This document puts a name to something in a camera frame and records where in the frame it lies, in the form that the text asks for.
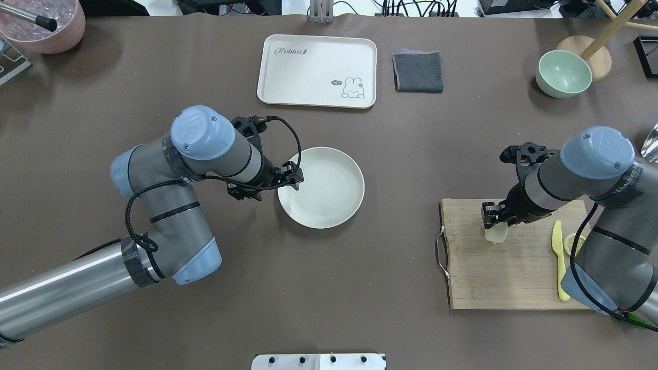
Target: wooden stand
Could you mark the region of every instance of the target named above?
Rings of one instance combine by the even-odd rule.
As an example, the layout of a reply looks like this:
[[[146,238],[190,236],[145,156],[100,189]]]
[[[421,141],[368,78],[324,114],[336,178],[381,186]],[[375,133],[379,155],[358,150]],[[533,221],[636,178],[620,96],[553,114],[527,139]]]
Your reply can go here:
[[[587,36],[571,36],[560,41],[557,44],[557,50],[566,50],[570,51],[576,55],[581,55],[588,46],[594,42],[593,38]],[[597,82],[604,79],[613,67],[613,58],[610,56],[610,52],[605,46],[598,49],[591,58],[585,59],[587,64],[590,65],[592,70],[592,81]]]
[[[594,82],[604,79],[612,69],[612,57],[603,46],[613,37],[637,12],[647,0],[633,0],[613,19],[612,23],[597,39],[587,36],[571,36],[560,41],[556,49],[570,51],[583,58],[592,70]]]

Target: wooden cutting board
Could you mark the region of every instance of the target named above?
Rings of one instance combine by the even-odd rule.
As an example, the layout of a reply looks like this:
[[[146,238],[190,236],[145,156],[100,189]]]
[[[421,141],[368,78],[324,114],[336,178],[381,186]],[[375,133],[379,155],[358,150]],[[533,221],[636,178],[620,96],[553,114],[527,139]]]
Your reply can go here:
[[[588,309],[557,296],[557,257],[551,249],[556,220],[564,237],[576,232],[587,212],[572,201],[552,216],[509,228],[502,244],[484,239],[480,207],[491,199],[443,199],[448,292],[454,309]],[[586,225],[583,235],[590,233]],[[564,253],[567,268],[569,257]]]

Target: black cable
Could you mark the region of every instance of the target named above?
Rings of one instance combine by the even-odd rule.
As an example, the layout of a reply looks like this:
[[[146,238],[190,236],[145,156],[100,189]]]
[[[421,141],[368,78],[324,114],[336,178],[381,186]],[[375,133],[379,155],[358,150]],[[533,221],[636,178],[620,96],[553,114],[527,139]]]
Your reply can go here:
[[[350,8],[352,9],[352,11],[354,12],[354,14],[357,14],[357,15],[359,14],[359,13],[357,13],[356,10],[354,10],[354,7],[352,7],[352,5],[350,5],[347,1],[343,1],[343,0],[341,0],[341,1],[336,1],[336,2],[334,3],[334,5],[336,5],[336,4],[340,4],[340,3],[345,3],[345,4],[347,4],[347,6],[350,7]]]
[[[412,5],[412,4],[418,5],[418,4],[422,4],[422,3],[441,3],[441,2],[440,1],[431,1],[431,0],[422,0],[422,1],[415,1],[414,0],[412,3],[402,3],[402,6],[404,7],[405,5]],[[396,7],[396,6],[397,5],[392,3],[392,5],[390,5],[389,8],[390,7]],[[422,16],[423,14],[424,14],[423,12],[418,12],[418,16]]]
[[[440,12],[442,9],[445,11],[445,7],[440,1],[429,1],[430,4],[427,8],[425,8],[425,11],[422,13],[421,17],[425,16],[427,14],[427,11],[430,11],[430,16],[432,16],[432,9],[434,8],[434,5],[439,5],[438,11]]]
[[[228,6],[228,11],[227,11],[226,13],[220,15],[220,16],[225,16],[225,15],[227,15],[228,13],[230,13],[232,10],[233,10],[233,4],[229,4],[229,6]]]
[[[109,247],[109,246],[111,246],[112,244],[119,243],[120,241],[121,241],[121,238],[119,238],[119,239],[114,239],[113,241],[111,241],[111,242],[107,242],[107,243],[105,243],[105,244],[101,244],[100,246],[97,246],[96,248],[93,248],[92,250],[89,250],[89,251],[85,252],[85,254],[81,255],[80,257],[77,257],[76,259],[83,258],[83,257],[85,257],[85,256],[87,256],[87,255],[90,255],[90,254],[95,253],[95,252],[97,252],[97,251],[99,251],[99,250],[102,250],[103,248]]]
[[[621,8],[619,8],[619,11],[617,12],[617,15],[619,15],[619,13],[623,12],[627,5],[628,5],[628,3],[626,1],[624,1],[624,5],[622,5]]]
[[[128,204],[126,205],[126,214],[124,219],[126,223],[126,229],[128,230],[128,234],[130,235],[130,238],[135,242],[135,244],[141,246],[146,251],[150,251],[151,253],[157,251],[158,244],[148,236],[137,235],[135,233],[135,230],[133,230],[132,224],[130,223],[130,212],[132,210],[132,205],[133,203],[135,203],[135,199],[137,199],[140,195],[146,192],[150,192],[153,189],[162,188],[163,186],[179,185],[179,184],[183,184],[183,182],[181,182],[180,180],[169,180],[169,181],[160,182],[158,184],[147,186],[146,188],[133,194],[130,197],[130,199],[128,199]]]
[[[543,8],[542,8],[542,7],[538,7],[537,4],[531,2],[531,0],[526,0],[526,1],[527,1],[530,5],[532,5],[533,7],[537,8],[537,10],[543,11],[543,10],[546,10],[546,9],[550,9],[550,8],[552,8],[555,4],[561,2],[562,0],[556,0],[556,1],[554,1],[552,4],[550,4],[549,6],[547,6],[547,7],[543,7]]]
[[[299,141],[299,136],[297,135],[297,132],[290,126],[286,120],[284,120],[281,117],[277,116],[267,116],[267,121],[265,122],[270,122],[273,120],[277,120],[282,122],[283,124],[288,127],[288,130],[292,133],[292,135],[295,137],[295,141],[297,143],[297,166],[294,168],[294,170],[290,173],[290,175],[280,184],[273,185],[273,186],[252,186],[252,185],[247,185],[243,184],[241,182],[233,181],[230,180],[229,178],[221,177],[221,176],[214,176],[214,175],[206,175],[202,174],[200,175],[201,178],[203,179],[209,179],[209,180],[221,180],[224,182],[227,182],[229,184],[233,184],[236,186],[239,186],[240,188],[245,188],[245,189],[252,189],[252,190],[273,190],[273,189],[278,189],[282,188],[290,183],[292,181],[292,178],[297,174],[297,170],[299,170],[299,165],[301,164],[301,142]],[[148,236],[143,236],[143,235],[138,235],[135,233],[135,231],[132,228],[132,224],[130,223],[130,212],[132,211],[132,206],[135,203],[135,200],[142,194],[146,192],[150,192],[153,189],[161,188],[163,186],[170,186],[170,185],[181,185],[183,184],[180,180],[169,180],[169,181],[164,181],[160,182],[158,184],[154,184],[151,186],[148,186],[135,194],[133,194],[130,199],[128,199],[128,204],[126,205],[126,213],[125,213],[125,223],[126,223],[126,229],[128,230],[128,234],[130,235],[131,239],[139,246],[144,248],[147,251],[150,251],[151,253],[155,252],[158,250],[158,245],[157,243],[153,240],[150,239]]]
[[[420,15],[420,5],[416,2],[416,0],[413,0],[414,5],[416,5],[416,9],[418,9],[418,15]]]
[[[233,9],[233,8],[231,8],[231,11],[234,11],[234,12],[236,12],[236,13],[238,13],[238,14],[252,14],[252,13],[243,13],[243,12],[239,12],[239,11]]]
[[[569,267],[571,268],[571,273],[574,275],[574,279],[576,280],[576,284],[580,288],[580,290],[585,294],[585,297],[589,299],[593,304],[596,305],[596,307],[600,308],[602,311],[606,312],[608,315],[613,317],[614,319],[617,319],[619,321],[625,321],[627,323],[630,323],[631,325],[636,325],[638,327],[642,327],[645,329],[649,329],[655,332],[658,332],[658,327],[653,327],[651,325],[647,325],[643,322],[629,319],[626,316],[620,314],[619,312],[611,311],[608,307],[605,307],[601,302],[597,301],[596,298],[594,298],[588,291],[585,289],[585,286],[582,284],[582,281],[580,280],[580,277],[578,276],[578,272],[576,271],[576,247],[578,245],[578,241],[580,239],[580,235],[582,234],[583,229],[585,229],[585,225],[590,221],[592,216],[594,216],[594,213],[596,212],[596,209],[599,207],[597,203],[594,203],[594,206],[592,207],[592,210],[587,214],[587,217],[582,221],[582,224],[580,224],[580,227],[578,227],[578,231],[576,232],[576,236],[574,237],[574,244],[571,247],[571,255],[573,256],[570,258],[569,261]]]
[[[400,5],[402,5],[402,10],[405,11],[405,16],[408,18],[409,17],[409,12],[407,11],[407,6],[404,4],[404,0],[400,0],[397,3],[397,8],[400,8]]]

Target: yellow knife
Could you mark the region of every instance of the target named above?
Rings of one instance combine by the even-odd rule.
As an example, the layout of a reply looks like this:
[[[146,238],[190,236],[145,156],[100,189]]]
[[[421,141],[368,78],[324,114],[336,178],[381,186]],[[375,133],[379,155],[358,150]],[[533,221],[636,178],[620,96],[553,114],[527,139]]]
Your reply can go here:
[[[560,220],[555,221],[555,225],[553,226],[551,247],[555,255],[557,255],[557,295],[561,300],[568,301],[569,295],[562,290],[562,286],[560,285],[562,278],[565,276],[565,255],[562,252],[562,221]]]

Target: silver robot arm segment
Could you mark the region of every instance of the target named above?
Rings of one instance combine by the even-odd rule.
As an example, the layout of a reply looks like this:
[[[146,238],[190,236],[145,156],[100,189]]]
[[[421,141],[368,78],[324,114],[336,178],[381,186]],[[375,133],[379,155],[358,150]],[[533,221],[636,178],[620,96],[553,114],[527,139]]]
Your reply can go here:
[[[637,311],[658,324],[658,274],[647,257],[658,242],[658,170],[641,158],[619,131],[589,128],[557,155],[530,164],[498,205],[484,203],[485,227],[529,223],[586,195],[605,210],[575,258],[584,288],[610,311]],[[565,292],[602,312],[577,285],[570,270]]]
[[[191,185],[214,172],[231,182],[228,193],[239,200],[260,200],[261,188],[287,184],[297,189],[303,181],[301,169],[292,162],[275,167],[262,154],[258,133],[269,120],[238,117],[231,123],[208,107],[194,106],[174,120],[164,137],[118,156],[112,163],[112,180],[127,198],[156,184],[172,183],[138,197],[152,224],[145,240],[157,249],[125,236],[0,290],[0,349],[165,277],[188,284],[217,270],[222,259]]]

